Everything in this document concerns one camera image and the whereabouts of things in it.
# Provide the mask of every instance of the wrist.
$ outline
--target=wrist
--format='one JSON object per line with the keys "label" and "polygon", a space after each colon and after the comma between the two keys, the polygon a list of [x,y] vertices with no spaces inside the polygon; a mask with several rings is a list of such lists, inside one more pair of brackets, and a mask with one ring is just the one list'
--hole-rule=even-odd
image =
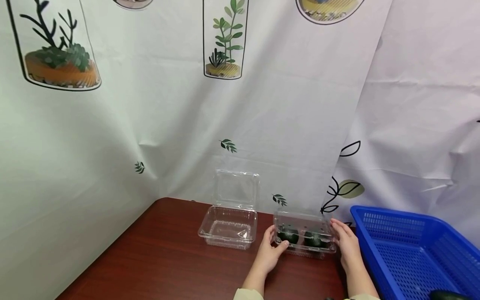
{"label": "wrist", "polygon": [[268,270],[258,261],[254,261],[252,268],[250,269],[250,274],[255,275],[256,277],[267,277]]}
{"label": "wrist", "polygon": [[364,274],[367,273],[367,269],[362,260],[354,260],[346,263],[345,273],[347,276],[351,274]]}

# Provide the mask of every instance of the sleeve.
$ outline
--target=sleeve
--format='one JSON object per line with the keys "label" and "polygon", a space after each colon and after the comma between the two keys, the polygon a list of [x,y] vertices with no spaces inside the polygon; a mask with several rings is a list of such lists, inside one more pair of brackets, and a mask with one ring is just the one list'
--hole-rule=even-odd
{"label": "sleeve", "polygon": [[350,298],[351,300],[380,300],[377,297],[370,296],[367,294],[357,295]]}
{"label": "sleeve", "polygon": [[264,298],[254,289],[239,288],[233,300],[264,300]]}

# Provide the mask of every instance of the white curtain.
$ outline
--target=white curtain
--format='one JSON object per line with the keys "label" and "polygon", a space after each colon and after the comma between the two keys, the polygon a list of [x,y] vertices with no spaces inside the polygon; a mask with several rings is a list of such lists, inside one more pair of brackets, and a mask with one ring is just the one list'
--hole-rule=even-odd
{"label": "white curtain", "polygon": [[347,138],[361,147],[334,173],[361,184],[331,202],[343,220],[352,204],[418,212],[480,246],[479,12],[474,0],[393,2]]}
{"label": "white curtain", "polygon": [[260,174],[262,212],[390,207],[480,246],[477,1],[42,3],[0,0],[0,299],[55,298],[216,168]]}

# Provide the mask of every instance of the terrarium illustration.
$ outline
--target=terrarium illustration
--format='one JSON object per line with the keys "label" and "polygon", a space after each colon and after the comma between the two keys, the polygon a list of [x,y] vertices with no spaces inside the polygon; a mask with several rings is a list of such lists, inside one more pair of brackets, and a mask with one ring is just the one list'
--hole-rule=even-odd
{"label": "terrarium illustration", "polygon": [[350,17],[363,0],[297,0],[300,13],[310,22],[329,25]]}
{"label": "terrarium illustration", "polygon": [[204,74],[217,79],[242,75],[248,0],[204,0]]}
{"label": "terrarium illustration", "polygon": [[70,91],[100,86],[79,0],[7,0],[7,4],[27,81]]}
{"label": "terrarium illustration", "polygon": [[113,0],[118,5],[129,10],[141,10],[147,7],[153,0]]}

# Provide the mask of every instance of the blue mesh basket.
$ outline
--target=blue mesh basket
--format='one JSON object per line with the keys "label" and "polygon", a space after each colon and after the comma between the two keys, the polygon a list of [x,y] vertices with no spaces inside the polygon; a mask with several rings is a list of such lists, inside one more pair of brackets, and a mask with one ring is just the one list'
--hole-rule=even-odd
{"label": "blue mesh basket", "polygon": [[444,221],[353,206],[363,258],[384,300],[428,300],[435,289],[480,300],[480,251]]}

